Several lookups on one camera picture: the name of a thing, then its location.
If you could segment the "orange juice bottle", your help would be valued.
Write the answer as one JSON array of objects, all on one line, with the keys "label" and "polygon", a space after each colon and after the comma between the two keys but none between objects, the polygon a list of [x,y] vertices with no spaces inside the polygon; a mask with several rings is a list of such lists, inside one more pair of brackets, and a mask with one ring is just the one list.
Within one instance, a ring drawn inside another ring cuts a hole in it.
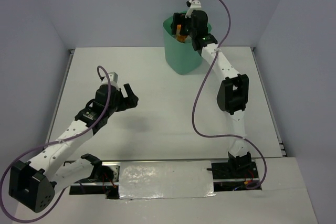
[{"label": "orange juice bottle", "polygon": [[177,25],[177,27],[176,27],[176,40],[178,42],[185,43],[188,35],[182,35],[181,34],[181,28],[182,28],[182,26],[180,24]]}]

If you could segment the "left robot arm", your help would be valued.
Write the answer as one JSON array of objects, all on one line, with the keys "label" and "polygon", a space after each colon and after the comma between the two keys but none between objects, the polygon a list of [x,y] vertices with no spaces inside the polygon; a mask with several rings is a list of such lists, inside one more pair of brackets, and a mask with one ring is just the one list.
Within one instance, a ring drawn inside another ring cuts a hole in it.
[{"label": "left robot arm", "polygon": [[138,105],[139,98],[130,85],[125,84],[124,89],[126,97],[114,86],[101,85],[95,98],[78,112],[56,144],[27,162],[16,161],[10,169],[9,195],[39,213],[50,204],[56,193],[81,179],[95,182],[105,173],[113,178],[113,171],[91,154],[83,154],[68,165],[65,161],[104,127],[113,113]]}]

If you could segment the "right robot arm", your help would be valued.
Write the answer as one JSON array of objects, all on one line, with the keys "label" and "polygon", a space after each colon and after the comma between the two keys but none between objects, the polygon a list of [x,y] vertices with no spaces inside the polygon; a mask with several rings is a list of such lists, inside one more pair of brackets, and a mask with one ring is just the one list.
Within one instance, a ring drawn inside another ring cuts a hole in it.
[{"label": "right robot arm", "polygon": [[248,102],[249,78],[239,73],[224,56],[218,41],[208,30],[208,16],[204,11],[174,13],[170,27],[173,35],[191,38],[193,49],[209,63],[221,82],[216,102],[233,130],[228,135],[228,171],[233,177],[240,177],[251,166],[251,154],[243,140],[246,135],[244,112]]}]

